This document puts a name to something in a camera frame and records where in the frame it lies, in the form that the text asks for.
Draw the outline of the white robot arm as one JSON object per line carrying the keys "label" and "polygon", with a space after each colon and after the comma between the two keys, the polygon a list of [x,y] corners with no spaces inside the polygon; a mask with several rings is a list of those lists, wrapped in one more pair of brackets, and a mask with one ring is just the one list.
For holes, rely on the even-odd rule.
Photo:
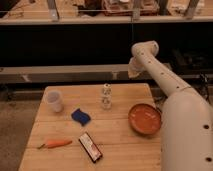
{"label": "white robot arm", "polygon": [[213,107],[156,59],[156,41],[135,43],[128,76],[147,71],[167,96],[162,107],[161,171],[213,171]]}

